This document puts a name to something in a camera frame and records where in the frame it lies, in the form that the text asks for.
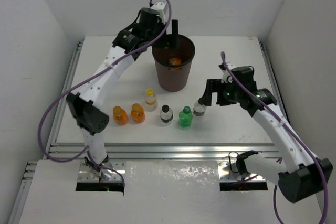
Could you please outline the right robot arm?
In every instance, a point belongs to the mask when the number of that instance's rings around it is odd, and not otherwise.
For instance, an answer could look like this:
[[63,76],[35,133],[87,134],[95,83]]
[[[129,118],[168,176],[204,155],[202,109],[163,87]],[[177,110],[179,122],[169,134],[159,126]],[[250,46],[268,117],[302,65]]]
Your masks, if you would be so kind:
[[211,106],[213,93],[217,93],[216,103],[220,106],[239,104],[264,129],[282,157],[282,164],[278,164],[258,151],[246,151],[236,157],[234,171],[241,176],[255,173],[266,178],[291,203],[323,191],[333,170],[331,162],[308,154],[297,141],[273,94],[257,88],[253,67],[229,70],[221,64],[219,68],[223,77],[207,80],[201,104]]

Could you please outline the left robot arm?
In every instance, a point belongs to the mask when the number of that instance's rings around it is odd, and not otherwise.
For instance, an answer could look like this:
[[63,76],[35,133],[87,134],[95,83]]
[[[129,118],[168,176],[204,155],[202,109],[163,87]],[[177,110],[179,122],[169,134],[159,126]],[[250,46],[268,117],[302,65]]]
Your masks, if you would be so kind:
[[123,72],[165,34],[170,19],[171,11],[164,2],[142,8],[137,20],[117,34],[92,78],[76,93],[67,95],[70,113],[83,134],[93,169],[99,170],[98,166],[108,159],[102,131],[108,126],[109,116],[101,111],[106,97]]

